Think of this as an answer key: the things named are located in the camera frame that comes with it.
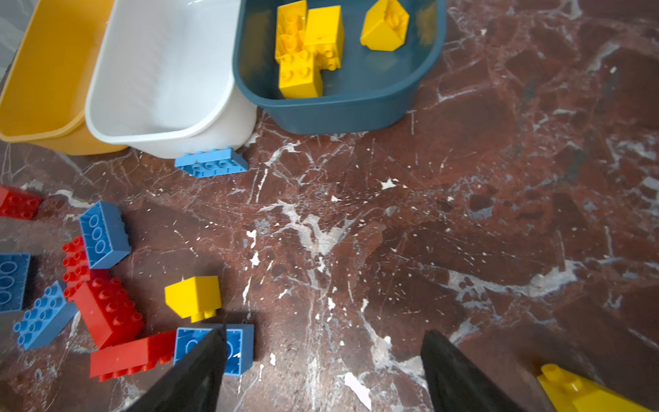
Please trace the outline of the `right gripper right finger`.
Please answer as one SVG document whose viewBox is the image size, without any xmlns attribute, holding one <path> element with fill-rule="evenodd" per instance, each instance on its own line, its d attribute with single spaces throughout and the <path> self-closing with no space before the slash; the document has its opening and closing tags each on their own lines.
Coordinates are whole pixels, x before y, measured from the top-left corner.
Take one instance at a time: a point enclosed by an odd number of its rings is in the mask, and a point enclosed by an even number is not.
<svg viewBox="0 0 659 412">
<path fill-rule="evenodd" d="M 425 332 L 420 358 L 436 411 L 522 409 L 439 331 Z"/>
</svg>

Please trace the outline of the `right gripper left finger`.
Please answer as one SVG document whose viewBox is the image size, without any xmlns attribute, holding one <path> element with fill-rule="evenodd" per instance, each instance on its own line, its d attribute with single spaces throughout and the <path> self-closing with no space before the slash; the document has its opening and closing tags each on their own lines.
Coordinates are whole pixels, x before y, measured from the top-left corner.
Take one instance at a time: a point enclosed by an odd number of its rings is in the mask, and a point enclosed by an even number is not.
<svg viewBox="0 0 659 412">
<path fill-rule="evenodd" d="M 130 411 L 215 411 L 228 358 L 226 327 L 212 329 Z"/>
</svg>

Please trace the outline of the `small yellow brick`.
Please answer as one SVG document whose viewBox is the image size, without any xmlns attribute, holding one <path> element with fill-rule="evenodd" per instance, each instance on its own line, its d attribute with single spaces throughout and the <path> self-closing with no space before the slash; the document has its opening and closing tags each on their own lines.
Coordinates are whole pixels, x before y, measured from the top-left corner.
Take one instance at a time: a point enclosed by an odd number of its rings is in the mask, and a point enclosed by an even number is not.
<svg viewBox="0 0 659 412">
<path fill-rule="evenodd" d="M 197 323 L 216 316 L 222 308 L 217 276 L 195 276 L 164 288 L 166 304 L 182 319 Z"/>
</svg>

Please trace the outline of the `yellow sloped brick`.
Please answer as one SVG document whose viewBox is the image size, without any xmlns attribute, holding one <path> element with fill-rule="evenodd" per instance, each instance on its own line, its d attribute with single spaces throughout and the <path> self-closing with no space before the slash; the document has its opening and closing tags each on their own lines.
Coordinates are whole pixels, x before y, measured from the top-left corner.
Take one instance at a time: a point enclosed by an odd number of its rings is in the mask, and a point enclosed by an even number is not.
<svg viewBox="0 0 659 412">
<path fill-rule="evenodd" d="M 368 10 L 360 43 L 377 52 L 394 52 L 404 45 L 409 14 L 397 0 L 379 0 Z"/>
</svg>

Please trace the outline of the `yellow long brick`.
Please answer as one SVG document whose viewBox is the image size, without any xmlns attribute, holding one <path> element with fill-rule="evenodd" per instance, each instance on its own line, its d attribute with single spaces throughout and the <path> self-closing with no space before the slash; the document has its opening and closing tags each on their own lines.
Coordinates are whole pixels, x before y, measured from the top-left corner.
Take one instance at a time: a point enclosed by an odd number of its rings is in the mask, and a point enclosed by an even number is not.
<svg viewBox="0 0 659 412">
<path fill-rule="evenodd" d="M 303 49 L 307 28 L 307 1 L 287 3 L 277 8 L 275 59 L 280 64 L 286 55 Z"/>
</svg>

